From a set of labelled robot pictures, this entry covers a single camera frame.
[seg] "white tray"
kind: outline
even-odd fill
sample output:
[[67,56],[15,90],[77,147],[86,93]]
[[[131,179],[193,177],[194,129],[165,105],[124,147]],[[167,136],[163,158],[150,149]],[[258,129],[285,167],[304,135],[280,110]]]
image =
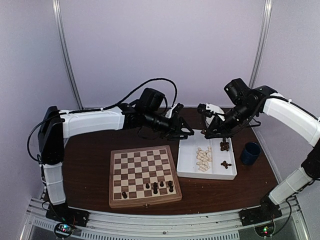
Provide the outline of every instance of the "white tray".
[[[179,177],[196,178],[196,179],[218,179],[233,180],[237,175],[234,150],[231,138],[226,139],[229,142],[229,151],[221,151],[220,143],[222,138],[205,139],[200,130],[194,130],[194,135],[189,136],[186,140],[180,140],[178,164],[176,173]],[[211,147],[212,162],[209,162],[210,168],[203,172],[197,165],[197,150],[208,150]],[[223,161],[232,164],[226,169],[221,165]]]

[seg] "white wall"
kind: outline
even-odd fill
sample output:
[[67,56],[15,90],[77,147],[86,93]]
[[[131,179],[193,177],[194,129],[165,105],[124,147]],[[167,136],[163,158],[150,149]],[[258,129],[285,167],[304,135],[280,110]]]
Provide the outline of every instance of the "white wall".
[[[320,1],[274,0],[256,87],[268,85],[320,116]],[[284,124],[261,116],[263,136],[278,173],[285,179],[312,147]],[[320,183],[298,195],[311,239],[319,239]]]
[[13,240],[31,196],[42,189],[39,166],[27,154],[28,134],[49,106],[77,105],[51,1],[2,1],[0,33],[0,238]]
[[[158,77],[175,81],[177,100],[196,107],[232,106],[224,86],[235,78],[249,82],[265,1],[62,0],[60,5],[85,107],[113,104]],[[149,86],[171,102],[169,83]]]

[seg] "chessboard border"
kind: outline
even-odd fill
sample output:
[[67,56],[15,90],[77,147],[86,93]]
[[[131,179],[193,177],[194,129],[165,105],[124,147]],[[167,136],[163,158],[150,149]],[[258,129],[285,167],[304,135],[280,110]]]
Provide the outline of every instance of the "chessboard border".
[[110,208],[116,209],[116,208],[144,207],[145,204],[148,204],[148,206],[152,206],[157,204],[176,202],[182,199],[182,192],[181,192],[180,184],[178,181],[176,166],[174,164],[174,159],[172,157],[172,153],[169,145],[114,150],[114,151],[111,151],[110,161],[114,161],[115,154],[142,152],[142,151],[160,150],[160,149],[166,149],[166,152],[168,155],[168,161],[170,164],[171,175],[173,179],[173,185],[175,187],[176,193],[168,194],[168,195],[160,195],[155,197],[148,197],[148,198],[113,200],[113,195],[114,195],[113,177],[114,177],[115,165],[114,165],[114,162],[113,163],[110,162],[110,173],[109,173],[109,206]]

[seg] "black chess piece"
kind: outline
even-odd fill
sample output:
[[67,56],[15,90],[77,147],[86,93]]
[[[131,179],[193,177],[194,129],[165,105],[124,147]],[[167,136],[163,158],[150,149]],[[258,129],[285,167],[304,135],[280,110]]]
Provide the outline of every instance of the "black chess piece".
[[123,196],[124,199],[126,199],[128,197],[128,195],[126,194],[125,191],[122,192],[122,196]]

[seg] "robotic arm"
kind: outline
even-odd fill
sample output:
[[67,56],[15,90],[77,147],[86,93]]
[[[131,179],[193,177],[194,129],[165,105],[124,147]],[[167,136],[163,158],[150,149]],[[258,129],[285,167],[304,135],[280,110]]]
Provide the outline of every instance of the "robotic arm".
[[48,108],[38,133],[42,181],[46,186],[50,207],[46,217],[67,223],[76,222],[85,226],[89,213],[69,208],[63,186],[62,163],[64,160],[64,139],[75,135],[103,131],[125,130],[149,127],[168,140],[186,139],[194,131],[179,116],[184,107],[178,103],[167,112],[157,113],[165,95],[152,88],[146,88],[140,99],[127,104],[121,103],[108,110],[58,110]]
[[268,221],[272,215],[280,217],[280,203],[320,178],[320,120],[268,86],[250,89],[238,78],[228,83],[224,90],[235,104],[228,112],[224,113],[212,104],[198,106],[206,139],[230,138],[245,128],[253,117],[264,113],[296,131],[314,147],[297,170],[261,199],[261,207],[240,212],[244,226]]

